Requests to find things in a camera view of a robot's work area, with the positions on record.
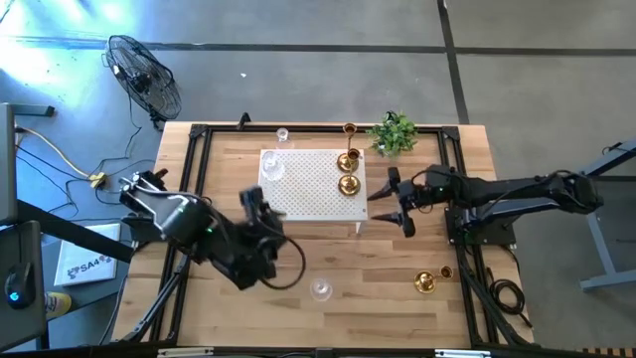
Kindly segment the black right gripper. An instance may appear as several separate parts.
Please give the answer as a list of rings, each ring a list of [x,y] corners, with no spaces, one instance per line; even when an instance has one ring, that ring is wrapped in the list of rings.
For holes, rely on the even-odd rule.
[[[396,167],[390,167],[388,175],[389,182],[379,191],[371,194],[368,199],[379,200],[394,195],[397,197],[398,209],[393,213],[373,216],[372,219],[396,224],[401,227],[406,238],[411,238],[415,234],[415,225],[408,212],[423,206],[424,188],[414,184],[410,179],[401,180]]]

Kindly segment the tall brass candlestick holder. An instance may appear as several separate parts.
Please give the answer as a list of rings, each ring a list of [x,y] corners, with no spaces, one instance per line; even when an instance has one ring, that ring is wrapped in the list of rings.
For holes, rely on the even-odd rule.
[[[352,138],[357,132],[357,125],[354,123],[346,123],[343,125],[343,131],[347,137],[347,150],[340,154],[337,159],[337,166],[342,172],[353,172],[358,168],[360,152],[352,146]]]
[[[436,290],[439,279],[451,279],[453,276],[454,270],[449,266],[441,267],[438,273],[421,270],[414,276],[413,285],[420,293],[429,294]]]
[[[345,196],[354,196],[360,191],[360,179],[354,175],[356,170],[353,172],[343,172],[343,176],[339,179],[338,189]]]

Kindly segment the white perforated metal shelf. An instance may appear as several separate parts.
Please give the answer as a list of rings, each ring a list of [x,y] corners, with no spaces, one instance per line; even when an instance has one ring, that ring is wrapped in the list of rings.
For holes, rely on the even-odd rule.
[[[283,158],[285,174],[269,181],[261,173],[265,151],[277,151]],[[359,160],[354,175],[361,181],[360,191],[345,196],[338,189],[343,172],[337,166],[342,149],[262,149],[258,185],[270,207],[285,214],[288,222],[354,223],[360,232],[369,219],[365,159]]]

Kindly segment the green potted plant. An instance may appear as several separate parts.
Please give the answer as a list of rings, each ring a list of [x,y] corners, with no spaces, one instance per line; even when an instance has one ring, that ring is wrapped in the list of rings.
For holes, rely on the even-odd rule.
[[[417,144],[417,128],[403,112],[389,110],[380,124],[366,130],[371,148],[382,157],[398,157],[413,151]]]

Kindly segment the white printed box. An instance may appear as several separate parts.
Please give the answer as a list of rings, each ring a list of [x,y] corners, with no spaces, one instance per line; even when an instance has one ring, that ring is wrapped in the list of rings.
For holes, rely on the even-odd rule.
[[[117,260],[75,244],[61,243],[54,286],[71,286],[114,279]]]

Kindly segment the black floor fan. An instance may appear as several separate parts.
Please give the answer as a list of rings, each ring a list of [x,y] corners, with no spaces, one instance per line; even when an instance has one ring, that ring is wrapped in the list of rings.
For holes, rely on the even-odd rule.
[[[106,66],[117,81],[162,131],[178,117],[181,97],[173,72],[140,42],[126,35],[111,35],[105,46]]]

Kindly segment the black diagonal floor beam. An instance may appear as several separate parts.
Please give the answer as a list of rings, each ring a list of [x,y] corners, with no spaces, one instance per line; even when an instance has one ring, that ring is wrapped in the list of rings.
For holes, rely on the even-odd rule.
[[[36,221],[46,235],[127,264],[133,256],[133,249],[127,245],[21,200],[17,201],[17,220]]]

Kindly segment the person's foot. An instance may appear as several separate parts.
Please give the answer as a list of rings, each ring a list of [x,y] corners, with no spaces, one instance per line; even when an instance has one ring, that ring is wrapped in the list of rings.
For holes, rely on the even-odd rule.
[[[46,291],[44,304],[46,319],[52,320],[67,314],[72,308],[73,301],[66,293]]]

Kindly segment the black desk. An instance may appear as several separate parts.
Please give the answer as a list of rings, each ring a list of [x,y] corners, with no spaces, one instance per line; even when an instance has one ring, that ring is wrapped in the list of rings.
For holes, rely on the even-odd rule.
[[[8,270],[17,263],[33,264],[35,301],[24,309],[12,309],[4,283]],[[11,349],[46,331],[41,229],[35,221],[0,230],[0,352]]]

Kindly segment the black computer mouse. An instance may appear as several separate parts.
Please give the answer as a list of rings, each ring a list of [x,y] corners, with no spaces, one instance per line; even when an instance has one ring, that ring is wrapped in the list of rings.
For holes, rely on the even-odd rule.
[[[35,301],[35,275],[30,262],[17,263],[8,270],[4,283],[8,305],[12,309],[24,309]]]

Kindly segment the short black floor bar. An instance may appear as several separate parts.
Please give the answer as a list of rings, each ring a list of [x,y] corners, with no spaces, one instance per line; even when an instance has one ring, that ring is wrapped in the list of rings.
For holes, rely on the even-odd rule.
[[[27,116],[52,117],[55,113],[55,108],[50,105],[12,104],[12,110],[15,115]]]

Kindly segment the grey monitor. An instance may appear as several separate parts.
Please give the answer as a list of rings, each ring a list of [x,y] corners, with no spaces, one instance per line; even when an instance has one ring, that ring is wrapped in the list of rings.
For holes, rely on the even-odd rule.
[[[12,108],[0,103],[0,226],[17,219],[15,124]]]

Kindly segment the black aluminium rig frame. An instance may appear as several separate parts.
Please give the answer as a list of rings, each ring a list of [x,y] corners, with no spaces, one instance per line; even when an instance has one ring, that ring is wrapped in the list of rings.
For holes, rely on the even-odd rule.
[[[162,136],[157,167],[167,168],[168,189],[179,187],[188,135],[195,122],[170,122]],[[239,191],[257,181],[260,149],[273,148],[268,123],[248,123],[245,131],[215,131],[203,193],[232,220],[242,220]],[[271,124],[286,127],[294,148],[344,149],[342,123]],[[458,125],[466,173],[497,179],[483,125]],[[455,247],[448,243],[446,204],[414,211],[416,233],[405,238],[393,224],[369,221],[362,234],[354,224],[285,223],[284,232],[307,258],[302,280],[288,290],[261,283],[238,290],[210,264],[190,266],[177,334],[178,346],[321,348],[467,348],[469,331]],[[165,244],[153,243],[134,255],[122,294],[112,340],[134,328],[158,292]],[[452,267],[454,277],[438,280],[433,293],[413,284],[422,270]],[[310,293],[314,279],[326,279],[332,295]]]

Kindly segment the silver frame bracket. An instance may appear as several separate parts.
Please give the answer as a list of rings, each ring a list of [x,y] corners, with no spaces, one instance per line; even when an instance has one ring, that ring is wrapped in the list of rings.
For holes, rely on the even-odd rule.
[[[468,349],[435,349],[435,358],[492,358],[490,351]]]
[[[156,358],[203,358],[214,355],[212,347],[173,347],[159,349]]]

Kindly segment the blue-grey table frame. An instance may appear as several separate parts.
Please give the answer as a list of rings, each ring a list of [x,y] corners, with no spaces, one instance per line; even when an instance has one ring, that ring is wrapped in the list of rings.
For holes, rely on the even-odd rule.
[[[586,216],[604,273],[582,280],[583,291],[636,283],[633,269],[616,268],[613,256],[636,260],[636,136],[601,150],[582,173],[598,185],[604,205]]]

